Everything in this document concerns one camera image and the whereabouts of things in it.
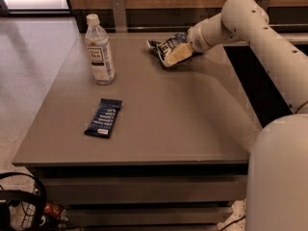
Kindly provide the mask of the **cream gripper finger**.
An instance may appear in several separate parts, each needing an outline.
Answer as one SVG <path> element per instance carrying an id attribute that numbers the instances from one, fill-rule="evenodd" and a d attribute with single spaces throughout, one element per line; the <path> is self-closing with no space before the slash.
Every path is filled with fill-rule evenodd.
<path id="1" fill-rule="evenodd" d="M 164 59 L 165 67 L 172 67 L 185 59 L 183 55 L 169 55 Z"/>
<path id="2" fill-rule="evenodd" d="M 187 59 L 193 54 L 193 48 L 188 43 L 179 44 L 173 51 L 177 59 Z"/>

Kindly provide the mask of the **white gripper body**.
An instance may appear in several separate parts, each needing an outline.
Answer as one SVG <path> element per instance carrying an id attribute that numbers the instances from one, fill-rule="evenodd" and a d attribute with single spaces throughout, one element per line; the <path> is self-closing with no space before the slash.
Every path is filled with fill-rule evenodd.
<path id="1" fill-rule="evenodd" d="M 201 24 L 196 24 L 188 30 L 187 40 L 194 52 L 204 53 L 209 49 L 209 45 L 203 37 Z"/>

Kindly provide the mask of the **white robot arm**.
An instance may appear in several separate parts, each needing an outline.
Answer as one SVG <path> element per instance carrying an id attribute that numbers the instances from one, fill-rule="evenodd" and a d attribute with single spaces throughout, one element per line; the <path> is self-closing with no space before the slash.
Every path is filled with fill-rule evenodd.
<path id="1" fill-rule="evenodd" d="M 245 231 L 308 231 L 308 59 L 269 22 L 254 0 L 226 0 L 219 14 L 171 38 L 160 58 L 172 67 L 228 45 L 263 124 L 250 153 Z"/>

